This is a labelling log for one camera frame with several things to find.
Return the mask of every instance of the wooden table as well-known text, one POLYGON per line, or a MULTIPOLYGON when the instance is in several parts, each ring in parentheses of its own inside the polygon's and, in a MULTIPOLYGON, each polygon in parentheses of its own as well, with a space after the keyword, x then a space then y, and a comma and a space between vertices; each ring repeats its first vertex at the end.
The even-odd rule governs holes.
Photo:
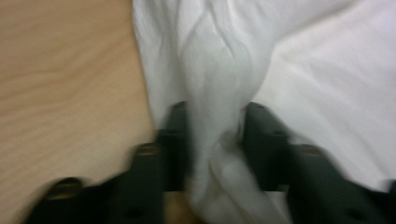
POLYGON ((0 1, 0 223, 56 178, 109 178, 153 133, 131 1, 0 1))

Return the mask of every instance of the wooden surface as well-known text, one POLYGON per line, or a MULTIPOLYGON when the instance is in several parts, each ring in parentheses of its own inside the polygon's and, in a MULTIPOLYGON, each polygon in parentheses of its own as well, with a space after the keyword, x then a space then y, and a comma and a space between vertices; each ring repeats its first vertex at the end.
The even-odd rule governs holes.
POLYGON ((56 178, 120 171, 153 134, 147 100, 131 1, 0 1, 0 223, 56 178))

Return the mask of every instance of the white cloth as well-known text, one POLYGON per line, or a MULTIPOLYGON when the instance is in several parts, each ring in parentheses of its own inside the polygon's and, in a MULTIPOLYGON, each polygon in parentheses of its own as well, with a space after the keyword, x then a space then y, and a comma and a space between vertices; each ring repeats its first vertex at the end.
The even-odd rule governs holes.
POLYGON ((235 144, 254 95, 350 179, 380 188, 396 177, 395 24, 391 0, 134 0, 157 127, 188 102, 194 211, 208 223, 288 222, 235 144))

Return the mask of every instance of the white fabric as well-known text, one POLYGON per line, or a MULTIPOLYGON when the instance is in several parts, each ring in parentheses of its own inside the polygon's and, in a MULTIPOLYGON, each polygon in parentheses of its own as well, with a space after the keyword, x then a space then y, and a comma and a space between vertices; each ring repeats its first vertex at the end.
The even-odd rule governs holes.
POLYGON ((396 5, 351 2, 134 0, 157 127, 170 105, 188 102, 191 205, 202 219, 288 222, 235 145, 255 94, 297 141, 328 149, 350 179, 380 189, 396 177, 396 5))

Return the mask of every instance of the wrinkled fabric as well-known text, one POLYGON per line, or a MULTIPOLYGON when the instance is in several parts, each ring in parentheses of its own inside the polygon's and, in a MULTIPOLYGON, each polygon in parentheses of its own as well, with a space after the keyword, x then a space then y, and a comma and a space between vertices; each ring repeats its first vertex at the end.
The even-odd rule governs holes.
POLYGON ((134 0, 134 28, 155 124, 187 101, 191 206, 208 223, 288 223, 238 148, 250 101, 296 142, 326 148, 346 176, 394 178, 392 1, 134 0))

